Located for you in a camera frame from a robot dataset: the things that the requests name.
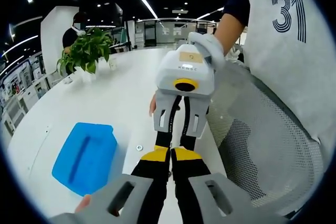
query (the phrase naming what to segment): dark sleeve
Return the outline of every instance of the dark sleeve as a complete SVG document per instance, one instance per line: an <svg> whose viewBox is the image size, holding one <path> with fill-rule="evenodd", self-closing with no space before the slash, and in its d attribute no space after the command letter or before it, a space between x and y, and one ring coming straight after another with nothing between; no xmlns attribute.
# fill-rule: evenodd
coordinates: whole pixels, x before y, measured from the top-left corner
<svg viewBox="0 0 336 224"><path fill-rule="evenodd" d="M223 13L228 13L247 26L250 15L249 0L228 0L224 6Z"/></svg>
<svg viewBox="0 0 336 224"><path fill-rule="evenodd" d="M63 48L72 46L77 37L77 33L73 29L68 29L63 35Z"/></svg>

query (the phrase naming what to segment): number 31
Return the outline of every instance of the number 31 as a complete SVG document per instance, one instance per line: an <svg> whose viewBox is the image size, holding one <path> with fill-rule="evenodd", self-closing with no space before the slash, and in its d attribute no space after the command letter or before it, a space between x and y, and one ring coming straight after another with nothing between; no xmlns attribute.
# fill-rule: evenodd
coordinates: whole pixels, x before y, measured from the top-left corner
<svg viewBox="0 0 336 224"><path fill-rule="evenodd" d="M272 4L276 5L279 0L272 0ZM296 13L298 16L298 40L306 43L306 15L304 13L305 8L303 6L303 0L283 0L284 6L281 7L280 13L284 16L285 22L282 24L277 20L273 20L273 26L279 33L285 33L289 31L292 24L292 17L289 13L291 6L296 5Z"/></svg>

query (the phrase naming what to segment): human hand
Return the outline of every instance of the human hand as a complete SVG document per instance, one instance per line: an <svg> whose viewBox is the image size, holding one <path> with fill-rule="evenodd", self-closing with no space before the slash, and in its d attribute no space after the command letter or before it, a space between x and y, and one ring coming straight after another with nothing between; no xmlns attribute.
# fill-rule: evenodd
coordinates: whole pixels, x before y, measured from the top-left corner
<svg viewBox="0 0 336 224"><path fill-rule="evenodd" d="M154 111L156 110L156 98L155 98L155 94L153 95L152 101L149 105L149 116L152 116L152 114L154 113Z"/></svg>
<svg viewBox="0 0 336 224"><path fill-rule="evenodd" d="M215 70L223 69L225 64L223 46L214 35L191 32L188 40L197 47L204 58L211 56L211 64Z"/></svg>
<svg viewBox="0 0 336 224"><path fill-rule="evenodd" d="M66 47L66 48L64 49L64 53L69 54L70 52L71 52L70 47Z"/></svg>
<svg viewBox="0 0 336 224"><path fill-rule="evenodd" d="M83 208L87 207L90 204L91 195L86 194L79 205L76 207L75 212L82 211Z"/></svg>

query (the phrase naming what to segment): person wearing mask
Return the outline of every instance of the person wearing mask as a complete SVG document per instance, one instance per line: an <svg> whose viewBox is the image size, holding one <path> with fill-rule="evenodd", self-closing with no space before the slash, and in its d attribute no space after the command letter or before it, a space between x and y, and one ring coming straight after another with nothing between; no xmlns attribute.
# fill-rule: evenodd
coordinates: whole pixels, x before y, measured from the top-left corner
<svg viewBox="0 0 336 224"><path fill-rule="evenodd" d="M75 43L76 39L85 34L86 27L86 14L84 12L78 12L74 16L72 26L63 35L63 48L66 54L70 53L71 46Z"/></svg>

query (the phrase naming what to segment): white t-shirt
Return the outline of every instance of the white t-shirt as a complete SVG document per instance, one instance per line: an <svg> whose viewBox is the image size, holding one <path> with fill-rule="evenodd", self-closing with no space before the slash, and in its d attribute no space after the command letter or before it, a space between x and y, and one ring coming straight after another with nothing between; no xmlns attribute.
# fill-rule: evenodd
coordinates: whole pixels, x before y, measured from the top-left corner
<svg viewBox="0 0 336 224"><path fill-rule="evenodd" d="M336 141L336 49L324 17L313 0L249 1L246 65L331 157Z"/></svg>

